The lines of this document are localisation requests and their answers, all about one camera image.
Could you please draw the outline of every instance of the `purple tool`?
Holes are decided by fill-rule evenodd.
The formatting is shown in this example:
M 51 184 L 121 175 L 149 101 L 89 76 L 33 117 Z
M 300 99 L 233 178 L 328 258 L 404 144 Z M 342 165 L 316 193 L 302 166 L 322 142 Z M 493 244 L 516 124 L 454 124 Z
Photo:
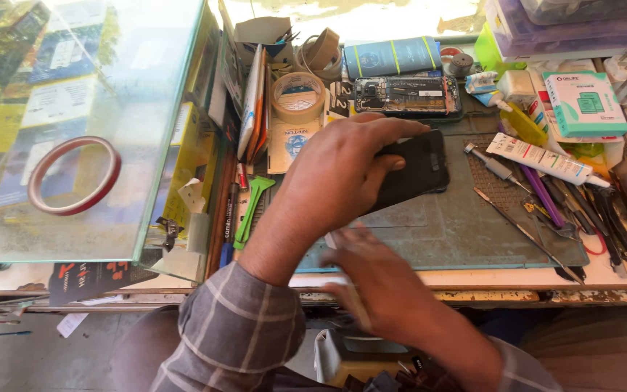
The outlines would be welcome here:
M 536 172 L 536 169 L 532 169 L 531 167 L 522 165 L 521 163 L 519 164 L 519 166 L 522 168 L 522 172 L 524 172 L 524 175 L 529 180 L 529 183 L 532 184 L 532 187 L 535 190 L 536 195 L 538 195 L 538 198 L 541 199 L 541 201 L 544 203 L 544 207 L 550 214 L 550 217 L 553 220 L 553 223 L 559 229 L 561 229 L 563 226 L 565 226 L 565 220 L 563 219 L 563 216 L 560 214 L 560 211 L 558 211 L 558 208 L 555 207 L 555 203 L 553 203 L 553 199 L 550 198 L 550 195 L 545 190 L 544 183 L 542 183 L 541 178 L 538 177 L 538 173 Z

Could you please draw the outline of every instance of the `shirt sleeve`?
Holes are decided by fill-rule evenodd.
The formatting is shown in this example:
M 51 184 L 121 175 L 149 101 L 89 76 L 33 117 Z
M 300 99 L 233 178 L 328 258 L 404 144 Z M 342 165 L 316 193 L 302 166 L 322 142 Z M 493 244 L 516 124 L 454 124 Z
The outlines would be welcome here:
M 299 294 L 246 272 L 220 269 L 180 306 L 180 343 L 151 391 L 253 391 L 296 354 L 305 319 Z
M 489 338 L 504 361 L 498 392 L 562 392 L 563 388 L 536 358 L 500 339 Z

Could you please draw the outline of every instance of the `red battery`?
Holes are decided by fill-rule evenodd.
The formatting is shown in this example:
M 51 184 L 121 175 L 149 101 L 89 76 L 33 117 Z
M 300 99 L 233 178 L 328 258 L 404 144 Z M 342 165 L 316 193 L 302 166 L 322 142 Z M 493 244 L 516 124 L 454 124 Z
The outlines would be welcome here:
M 238 184 L 242 192 L 248 191 L 248 179 L 246 178 L 246 165 L 239 163 L 236 165 L 236 172 L 238 173 Z

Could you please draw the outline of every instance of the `glass display case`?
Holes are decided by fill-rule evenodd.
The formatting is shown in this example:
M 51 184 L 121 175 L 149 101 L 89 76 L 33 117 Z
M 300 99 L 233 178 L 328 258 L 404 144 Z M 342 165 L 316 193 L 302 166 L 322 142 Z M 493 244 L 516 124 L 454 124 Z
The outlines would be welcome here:
M 0 0 L 0 263 L 142 258 L 205 8 L 200 0 Z M 120 154 L 114 187 L 76 215 L 33 208 L 30 172 L 82 135 Z M 49 168 L 48 205 L 96 188 L 109 165 L 96 147 Z

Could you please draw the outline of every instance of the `screwdriver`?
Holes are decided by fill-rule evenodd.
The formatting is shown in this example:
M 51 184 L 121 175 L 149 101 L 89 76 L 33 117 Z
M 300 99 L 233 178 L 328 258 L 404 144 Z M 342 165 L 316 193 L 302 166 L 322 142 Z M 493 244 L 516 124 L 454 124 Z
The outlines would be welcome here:
M 493 172 L 496 176 L 500 177 L 503 180 L 507 180 L 509 182 L 515 183 L 519 185 L 524 191 L 531 194 L 527 188 L 524 187 L 516 178 L 514 178 L 514 174 L 510 169 L 508 169 L 505 165 L 502 165 L 494 158 L 490 158 L 485 156 L 482 152 L 476 149 L 476 145 L 473 143 L 469 143 L 466 148 L 463 149 L 466 154 L 473 154 L 478 157 L 478 159 L 482 160 L 485 163 L 485 168 Z

